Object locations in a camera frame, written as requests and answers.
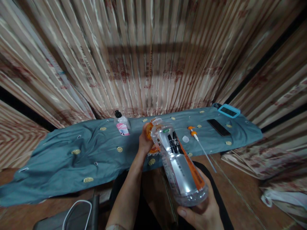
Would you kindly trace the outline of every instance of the striped curtain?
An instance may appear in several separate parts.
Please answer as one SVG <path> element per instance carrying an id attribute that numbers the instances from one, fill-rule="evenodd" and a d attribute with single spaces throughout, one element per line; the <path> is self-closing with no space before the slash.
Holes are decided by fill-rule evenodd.
<path id="1" fill-rule="evenodd" d="M 17 8 L 11 0 L 0 2 L 0 86 L 55 127 L 95 119 L 84 97 L 52 65 L 49 51 L 34 39 L 31 22 L 21 20 L 23 12 L 12 6 Z"/>
<path id="2" fill-rule="evenodd" d="M 263 128 L 307 103 L 307 22 L 283 44 L 231 105 Z"/>
<path id="3" fill-rule="evenodd" d="M 307 103 L 306 28 L 304 22 L 231 102 L 260 128 Z M 222 159 L 260 179 L 306 162 L 307 112 Z"/>
<path id="4" fill-rule="evenodd" d="M 0 101 L 0 170 L 20 168 L 48 131 Z"/>
<path id="5" fill-rule="evenodd" d="M 302 1 L 19 1 L 103 118 L 211 105 L 232 92 Z"/>
<path id="6" fill-rule="evenodd" d="M 222 159 L 261 180 L 307 162 L 307 112 L 264 133 L 261 141 L 233 150 Z"/>

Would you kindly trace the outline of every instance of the cable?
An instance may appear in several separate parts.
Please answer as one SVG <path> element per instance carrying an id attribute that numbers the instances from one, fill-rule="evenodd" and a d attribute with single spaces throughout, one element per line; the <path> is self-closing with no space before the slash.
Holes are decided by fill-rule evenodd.
<path id="1" fill-rule="evenodd" d="M 65 219 L 64 219 L 64 222 L 63 222 L 63 225 L 62 225 L 62 230 L 65 230 L 65 221 L 66 221 L 66 219 L 67 219 L 67 217 L 68 217 L 68 214 L 70 213 L 70 211 L 72 210 L 72 208 L 75 206 L 75 204 L 78 203 L 78 202 L 86 202 L 86 203 L 90 204 L 90 207 L 91 207 L 91 208 L 90 208 L 89 216 L 88 216 L 87 221 L 86 221 L 85 229 L 84 229 L 84 230 L 86 230 L 87 224 L 88 224 L 89 219 L 90 219 L 91 211 L 92 211 L 92 203 L 89 202 L 89 201 L 86 201 L 86 200 L 78 200 L 78 201 L 76 201 L 76 202 L 73 204 L 73 206 L 71 206 L 70 210 L 68 211 L 68 213 L 67 213 L 66 216 L 65 216 Z"/>
<path id="2" fill-rule="evenodd" d="M 201 145 L 201 143 L 199 142 L 199 140 L 197 140 L 197 141 L 198 141 L 199 145 L 201 146 L 202 150 L 204 151 L 204 153 L 205 153 L 205 155 L 206 155 L 206 157 L 207 157 L 207 159 L 208 159 L 208 161 L 209 161 L 211 167 L 213 168 L 214 172 L 216 173 L 216 169 L 215 169 L 215 167 L 213 166 L 212 162 L 210 161 L 210 159 L 209 159 L 209 157 L 208 157 L 206 151 L 205 151 L 204 148 L 202 147 L 202 145 Z"/>

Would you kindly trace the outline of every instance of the black smartphone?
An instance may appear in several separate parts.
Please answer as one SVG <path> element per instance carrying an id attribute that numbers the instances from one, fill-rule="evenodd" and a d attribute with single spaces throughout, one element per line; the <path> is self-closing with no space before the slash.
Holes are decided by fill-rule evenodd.
<path id="1" fill-rule="evenodd" d="M 218 123 L 215 119 L 207 120 L 207 122 L 221 135 L 221 136 L 229 136 L 230 132 L 227 131 L 220 123 Z"/>

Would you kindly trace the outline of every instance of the teal cloth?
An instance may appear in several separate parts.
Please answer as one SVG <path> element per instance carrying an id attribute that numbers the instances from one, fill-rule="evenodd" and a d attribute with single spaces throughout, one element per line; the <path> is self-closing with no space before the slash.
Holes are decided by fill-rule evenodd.
<path id="1" fill-rule="evenodd" d="M 240 148 L 262 138 L 261 130 L 243 115 L 235 119 L 219 114 L 217 108 L 207 107 L 160 115 L 171 123 L 187 153 L 203 155 L 188 126 L 194 126 L 206 152 L 218 153 Z M 146 117 L 148 122 L 153 117 Z M 121 136 L 113 119 L 90 120 L 54 130 L 39 143 L 26 166 L 17 171 L 12 182 L 0 187 L 0 205 L 38 203 L 52 196 L 77 192 L 114 180 L 127 170 L 138 150 L 138 137 L 145 118 L 129 119 L 129 136 Z M 230 133 L 220 136 L 207 122 L 216 119 Z M 182 137 L 189 137 L 189 142 Z M 77 155 L 72 151 L 80 150 Z M 155 163 L 148 162 L 154 158 Z M 144 171 L 162 166 L 159 155 L 145 160 Z M 84 183 L 85 178 L 94 180 Z"/>

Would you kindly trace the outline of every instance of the blue digital clock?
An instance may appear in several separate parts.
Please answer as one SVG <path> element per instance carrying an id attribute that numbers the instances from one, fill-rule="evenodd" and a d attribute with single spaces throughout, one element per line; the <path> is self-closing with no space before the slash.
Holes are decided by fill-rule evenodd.
<path id="1" fill-rule="evenodd" d="M 232 107 L 231 105 L 228 105 L 228 104 L 223 104 L 219 109 L 218 111 L 230 118 L 236 118 L 237 116 L 240 115 L 241 113 L 241 110 L 235 108 L 235 107 Z"/>

